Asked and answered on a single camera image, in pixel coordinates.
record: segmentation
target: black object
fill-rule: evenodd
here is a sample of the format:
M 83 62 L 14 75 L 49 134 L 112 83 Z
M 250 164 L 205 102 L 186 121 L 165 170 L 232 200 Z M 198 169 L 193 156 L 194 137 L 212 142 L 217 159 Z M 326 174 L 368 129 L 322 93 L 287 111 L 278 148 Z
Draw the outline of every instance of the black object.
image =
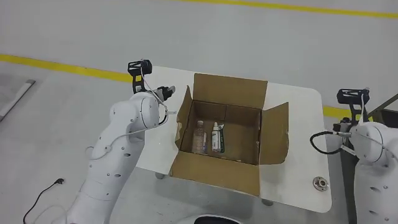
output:
M 30 213 L 30 211 L 32 211 L 32 209 L 36 206 L 37 202 L 39 201 L 39 198 L 42 196 L 42 194 L 47 191 L 48 189 L 50 189 L 51 187 L 53 187 L 55 184 L 63 184 L 63 179 L 62 178 L 58 178 L 50 187 L 46 188 L 45 190 L 41 191 L 41 193 L 39 193 L 39 196 L 37 197 L 35 203 L 33 204 L 33 206 L 26 212 L 26 214 L 24 215 L 24 219 L 23 222 L 24 224 L 26 224 L 26 216 L 28 215 L 28 213 Z
M 320 133 L 315 133 L 314 135 L 312 135 L 310 137 L 310 143 L 311 143 L 311 145 L 312 145 L 312 147 L 314 149 L 316 149 L 319 153 L 322 153 L 322 154 L 325 154 L 325 155 L 333 155 L 333 154 L 339 153 L 341 150 L 343 150 L 342 148 L 338 148 L 337 150 L 328 152 L 328 151 L 322 151 L 321 149 L 316 147 L 316 145 L 313 143 L 313 139 L 315 137 L 319 137 L 319 136 L 326 135 L 326 134 L 333 134 L 333 132 L 331 132 L 331 131 L 322 131 Z
M 351 110 L 351 124 L 357 124 L 356 115 L 361 114 L 362 109 L 355 109 L 354 105 L 359 105 L 362 108 L 363 104 L 363 121 L 369 122 L 368 112 L 366 111 L 366 103 L 370 100 L 368 89 L 340 89 L 337 93 L 337 101 L 340 104 L 349 105 Z
M 168 86 L 160 86 L 157 89 L 162 90 L 163 101 L 166 101 L 168 98 L 170 98 L 173 95 L 173 91 L 169 90 Z
M 199 217 L 195 220 L 194 224 L 239 224 L 230 219 L 223 217 Z
M 142 76 L 152 73 L 152 64 L 150 60 L 140 60 L 136 62 L 129 62 L 127 71 L 132 76 L 132 91 L 138 93 L 139 91 L 147 91 L 145 89 L 144 78 Z

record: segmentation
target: yellow floor line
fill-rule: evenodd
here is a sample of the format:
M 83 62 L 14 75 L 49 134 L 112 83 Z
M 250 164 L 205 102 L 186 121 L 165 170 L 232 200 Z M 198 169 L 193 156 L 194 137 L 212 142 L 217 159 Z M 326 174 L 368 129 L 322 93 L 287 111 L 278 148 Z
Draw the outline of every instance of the yellow floor line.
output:
M 312 7 L 312 6 L 298 6 L 292 4 L 277 4 L 271 2 L 255 2 L 255 1 L 243 1 L 243 0 L 171 0 L 171 1 L 201 2 L 207 4 L 229 4 L 235 6 L 249 6 L 257 8 L 281 9 L 289 11 L 303 11 L 303 12 L 360 16 L 360 17 L 380 17 L 380 18 L 390 18 L 390 19 L 398 18 L 398 13 L 396 12 L 355 11 L 348 9 L 332 9 L 332 8 L 322 8 L 322 7 Z
M 0 54 L 0 62 L 16 63 L 35 68 L 44 68 L 47 70 L 74 73 L 77 75 L 98 77 L 108 80 L 116 80 L 119 82 L 131 83 L 131 76 L 128 73 L 112 72 L 112 71 L 100 70 L 95 68 L 86 68 L 81 66 L 62 64 L 57 62 L 48 62 L 44 60 L 36 60 L 25 57 L 15 57 L 13 55 L 3 55 L 3 54 Z M 350 117 L 351 112 L 350 110 L 346 109 L 324 106 L 323 115 L 327 117 L 337 118 L 340 120 L 343 117 Z

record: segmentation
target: plastic bottle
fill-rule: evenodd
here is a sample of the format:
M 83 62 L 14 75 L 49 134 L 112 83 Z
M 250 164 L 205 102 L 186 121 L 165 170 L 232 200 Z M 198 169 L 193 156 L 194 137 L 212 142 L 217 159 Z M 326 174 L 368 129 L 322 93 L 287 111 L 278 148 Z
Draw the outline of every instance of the plastic bottle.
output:
M 220 132 L 217 122 L 214 122 L 213 131 L 211 132 L 211 149 L 220 152 Z
M 203 129 L 203 121 L 198 120 L 197 126 L 193 131 L 192 152 L 206 154 L 206 135 Z

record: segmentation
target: black cable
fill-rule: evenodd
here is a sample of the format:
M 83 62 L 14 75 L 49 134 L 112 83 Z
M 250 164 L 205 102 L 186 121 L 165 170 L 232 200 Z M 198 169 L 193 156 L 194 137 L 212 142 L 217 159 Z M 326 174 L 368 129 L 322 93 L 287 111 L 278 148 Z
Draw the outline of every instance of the black cable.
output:
M 320 132 L 320 133 L 315 133 L 314 135 L 312 135 L 312 136 L 310 137 L 310 143 L 311 143 L 312 147 L 314 147 L 314 149 L 316 149 L 319 153 L 322 153 L 322 154 L 325 154 L 325 155 L 333 155 L 333 154 L 336 154 L 336 153 L 339 153 L 340 151 L 342 151 L 342 150 L 343 150 L 342 148 L 338 148 L 337 150 L 335 150 L 335 151 L 330 151 L 330 152 L 322 151 L 321 149 L 319 149 L 318 147 L 316 147 L 316 146 L 314 145 L 312 139 L 314 139 L 315 137 L 319 137 L 319 136 L 322 136 L 322 135 L 326 135 L 326 134 L 333 134 L 333 132 L 331 132 L 331 131 L 322 131 L 322 132 Z
M 24 224 L 26 224 L 26 216 L 28 215 L 28 213 L 30 211 L 32 211 L 32 209 L 36 206 L 37 202 L 39 201 L 39 198 L 42 196 L 42 194 L 47 191 L 48 189 L 50 189 L 51 187 L 53 187 L 55 184 L 63 184 L 63 179 L 62 178 L 58 178 L 50 187 L 46 188 L 45 190 L 41 191 L 41 193 L 39 193 L 39 196 L 37 197 L 35 203 L 33 204 L 33 206 L 28 210 L 28 212 L 26 212 L 26 214 L 24 215 Z

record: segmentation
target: box flap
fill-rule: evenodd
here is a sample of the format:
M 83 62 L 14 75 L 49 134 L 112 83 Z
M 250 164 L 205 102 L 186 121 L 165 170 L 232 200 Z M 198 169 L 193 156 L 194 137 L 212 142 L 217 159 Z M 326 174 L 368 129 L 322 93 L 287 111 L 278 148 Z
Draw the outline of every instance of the box flap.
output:
M 266 99 L 267 81 L 196 73 L 193 99 L 260 108 Z
M 185 96 L 182 101 L 181 107 L 177 113 L 177 133 L 175 135 L 175 144 L 178 148 L 181 146 L 181 140 L 183 137 L 183 132 L 187 128 L 188 124 L 188 116 L 192 105 L 192 97 L 191 90 L 189 86 L 187 86 L 187 90 L 185 91 Z
M 258 166 L 179 151 L 171 176 L 245 192 L 260 194 Z
M 262 112 L 260 164 L 281 164 L 289 149 L 289 103 Z

